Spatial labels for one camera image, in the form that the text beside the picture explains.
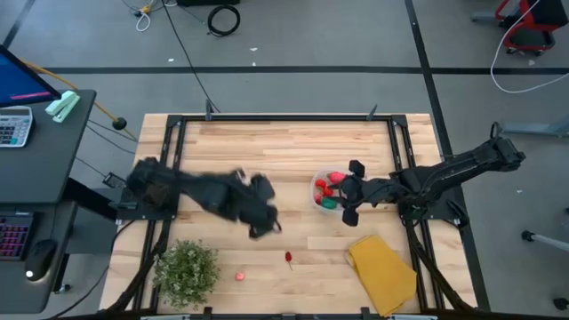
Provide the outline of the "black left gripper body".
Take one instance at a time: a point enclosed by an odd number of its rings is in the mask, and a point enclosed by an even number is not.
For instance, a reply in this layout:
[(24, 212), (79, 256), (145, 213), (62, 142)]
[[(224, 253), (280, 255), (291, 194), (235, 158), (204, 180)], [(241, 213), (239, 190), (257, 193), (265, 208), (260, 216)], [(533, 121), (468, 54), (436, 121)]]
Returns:
[(277, 209), (270, 202), (276, 194), (269, 179), (261, 173), (247, 176), (244, 171), (235, 171), (235, 175), (239, 182), (237, 219), (249, 225), (275, 225)]

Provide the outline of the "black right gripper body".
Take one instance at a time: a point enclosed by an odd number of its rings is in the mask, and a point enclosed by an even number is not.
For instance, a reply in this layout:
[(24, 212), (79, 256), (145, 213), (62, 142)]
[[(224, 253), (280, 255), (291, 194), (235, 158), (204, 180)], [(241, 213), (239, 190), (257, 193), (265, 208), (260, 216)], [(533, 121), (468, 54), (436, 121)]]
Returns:
[(363, 180), (355, 175), (346, 176), (339, 184), (343, 208), (357, 208), (361, 204), (377, 204), (388, 202), (391, 198), (392, 181), (386, 179)]

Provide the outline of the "clear plastic tupperware container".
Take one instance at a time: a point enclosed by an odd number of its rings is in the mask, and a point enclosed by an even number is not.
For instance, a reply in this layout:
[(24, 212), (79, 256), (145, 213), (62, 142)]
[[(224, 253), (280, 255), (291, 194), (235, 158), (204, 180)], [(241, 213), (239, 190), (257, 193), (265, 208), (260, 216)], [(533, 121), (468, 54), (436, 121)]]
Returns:
[[(326, 214), (341, 214), (343, 211), (343, 207), (341, 205), (341, 202), (339, 201), (340, 197), (344, 196), (344, 193), (341, 191), (339, 185), (340, 184), (332, 184), (328, 178), (327, 178), (327, 174), (330, 172), (343, 172), (346, 173), (347, 175), (350, 175), (350, 172), (347, 169), (344, 168), (334, 168), (334, 167), (328, 167), (328, 168), (324, 168), (322, 170), (317, 171), (312, 178), (312, 181), (309, 184), (309, 191), (310, 191), (310, 195), (312, 197), (312, 204), (321, 212), (326, 213)], [(333, 196), (324, 196), (323, 195), (323, 190), (320, 188), (316, 188), (315, 187), (315, 181), (318, 179), (322, 179), (325, 180), (328, 188), (333, 190)], [(314, 200), (314, 194), (320, 194), (323, 198), (325, 197), (330, 197), (332, 199), (334, 199), (337, 202), (337, 208), (335, 210), (327, 210), (324, 207), (322, 207), (320, 204), (316, 204), (315, 200)]]

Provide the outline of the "yellow cloth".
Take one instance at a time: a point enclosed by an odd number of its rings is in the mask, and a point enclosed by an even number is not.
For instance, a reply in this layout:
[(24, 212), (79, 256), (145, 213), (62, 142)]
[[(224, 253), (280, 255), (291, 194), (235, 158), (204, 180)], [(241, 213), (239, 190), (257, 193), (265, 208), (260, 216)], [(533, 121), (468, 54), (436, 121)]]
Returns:
[(414, 298), (417, 274), (379, 236), (365, 236), (348, 248), (348, 260), (375, 310), (391, 316)]

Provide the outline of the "green potted plant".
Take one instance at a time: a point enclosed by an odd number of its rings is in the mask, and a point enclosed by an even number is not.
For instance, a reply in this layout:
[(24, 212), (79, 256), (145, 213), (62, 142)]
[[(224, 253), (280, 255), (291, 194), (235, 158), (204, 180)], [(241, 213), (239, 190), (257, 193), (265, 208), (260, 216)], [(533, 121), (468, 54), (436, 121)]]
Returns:
[(153, 285), (172, 308), (194, 310), (207, 302), (220, 279), (218, 251), (201, 240), (176, 240), (155, 258)]

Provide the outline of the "grey metal bar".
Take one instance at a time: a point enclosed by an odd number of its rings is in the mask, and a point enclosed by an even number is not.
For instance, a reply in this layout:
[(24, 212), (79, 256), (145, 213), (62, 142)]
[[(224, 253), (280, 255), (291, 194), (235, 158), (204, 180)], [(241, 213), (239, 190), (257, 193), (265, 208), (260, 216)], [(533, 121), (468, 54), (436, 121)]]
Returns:
[(533, 134), (557, 138), (569, 138), (569, 115), (550, 124), (542, 123), (504, 123), (503, 133)]

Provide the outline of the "grey tripod leg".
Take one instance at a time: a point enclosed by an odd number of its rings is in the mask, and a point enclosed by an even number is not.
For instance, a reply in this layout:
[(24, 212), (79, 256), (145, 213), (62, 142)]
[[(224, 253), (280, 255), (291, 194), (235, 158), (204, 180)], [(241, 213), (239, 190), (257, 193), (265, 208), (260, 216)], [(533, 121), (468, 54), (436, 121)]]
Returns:
[(539, 242), (558, 248), (564, 252), (569, 252), (569, 243), (539, 235), (529, 230), (524, 230), (521, 233), (521, 238), (526, 242)]

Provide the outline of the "black computer mouse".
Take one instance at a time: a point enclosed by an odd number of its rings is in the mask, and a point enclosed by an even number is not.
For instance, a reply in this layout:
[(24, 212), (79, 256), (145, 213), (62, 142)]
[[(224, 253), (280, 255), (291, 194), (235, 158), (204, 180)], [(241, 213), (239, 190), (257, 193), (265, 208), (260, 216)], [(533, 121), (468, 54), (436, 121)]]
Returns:
[(52, 263), (52, 258), (57, 249), (57, 242), (45, 239), (36, 243), (28, 253), (25, 261), (25, 277), (35, 282), (45, 276)]

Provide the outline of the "mint green stapler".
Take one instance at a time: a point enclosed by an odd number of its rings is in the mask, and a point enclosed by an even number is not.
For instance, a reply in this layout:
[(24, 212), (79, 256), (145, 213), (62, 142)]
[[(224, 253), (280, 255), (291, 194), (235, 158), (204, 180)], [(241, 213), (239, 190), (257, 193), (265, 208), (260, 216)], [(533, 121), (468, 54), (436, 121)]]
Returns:
[(53, 122), (61, 124), (80, 99), (81, 97), (76, 92), (65, 91), (61, 94), (60, 99), (51, 102), (44, 111), (48, 116), (52, 116)]

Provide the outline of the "red office chair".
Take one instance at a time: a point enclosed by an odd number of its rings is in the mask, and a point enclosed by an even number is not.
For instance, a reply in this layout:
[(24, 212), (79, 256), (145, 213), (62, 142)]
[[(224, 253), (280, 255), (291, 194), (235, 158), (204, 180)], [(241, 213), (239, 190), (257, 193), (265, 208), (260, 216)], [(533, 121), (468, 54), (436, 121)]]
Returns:
[(493, 12), (474, 12), (473, 22), (492, 22), (506, 30), (501, 46), (507, 54), (532, 52), (541, 56), (551, 50), (553, 33), (569, 24), (562, 0), (501, 0)]

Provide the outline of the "black keyboard with pink keys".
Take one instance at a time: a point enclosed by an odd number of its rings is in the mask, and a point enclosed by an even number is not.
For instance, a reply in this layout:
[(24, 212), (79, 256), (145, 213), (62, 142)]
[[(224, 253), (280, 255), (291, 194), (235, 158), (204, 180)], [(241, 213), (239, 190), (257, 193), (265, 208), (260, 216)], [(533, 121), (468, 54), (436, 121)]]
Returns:
[(0, 212), (0, 260), (25, 259), (34, 224), (32, 212)]

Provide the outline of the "grey calculator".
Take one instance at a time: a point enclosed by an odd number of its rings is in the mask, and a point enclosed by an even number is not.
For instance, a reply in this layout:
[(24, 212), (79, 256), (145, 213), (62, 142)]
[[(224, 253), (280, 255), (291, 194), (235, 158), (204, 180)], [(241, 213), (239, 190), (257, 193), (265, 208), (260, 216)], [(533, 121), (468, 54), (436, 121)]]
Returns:
[(0, 108), (0, 148), (23, 148), (34, 125), (32, 109), (26, 106)]

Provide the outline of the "monitor with blue screen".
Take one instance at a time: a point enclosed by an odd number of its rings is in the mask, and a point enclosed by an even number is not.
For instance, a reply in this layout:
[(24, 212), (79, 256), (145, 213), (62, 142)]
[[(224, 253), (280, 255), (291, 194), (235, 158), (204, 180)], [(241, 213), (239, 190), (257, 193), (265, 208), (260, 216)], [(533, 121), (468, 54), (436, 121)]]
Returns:
[(0, 44), (0, 108), (60, 98), (57, 90)]

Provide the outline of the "black aluminium table frame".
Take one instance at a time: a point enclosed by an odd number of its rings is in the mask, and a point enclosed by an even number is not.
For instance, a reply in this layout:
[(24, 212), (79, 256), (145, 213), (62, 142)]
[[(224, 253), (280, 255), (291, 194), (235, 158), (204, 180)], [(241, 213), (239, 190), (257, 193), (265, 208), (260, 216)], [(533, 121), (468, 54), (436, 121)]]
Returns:
[[(410, 259), (405, 229), (393, 204), (362, 205), (356, 227), (312, 204), (309, 184), (324, 168), (346, 168), (356, 159), (370, 178), (387, 177), (413, 157), (437, 164), (439, 146), (427, 114), (410, 114), (407, 128), (352, 115), (194, 114), (185, 129), (166, 130), (164, 114), (144, 117), (135, 156), (164, 156), (188, 172), (262, 173), (276, 196), (280, 234), (259, 240), (243, 224), (204, 212), (182, 197), (168, 240), (201, 240), (218, 251), (220, 279), (207, 299), (219, 315), (359, 314), (370, 308), (367, 292), (349, 265), (348, 248), (376, 235), (403, 260)], [(293, 256), (290, 269), (285, 253)], [(245, 274), (238, 282), (235, 275)]]

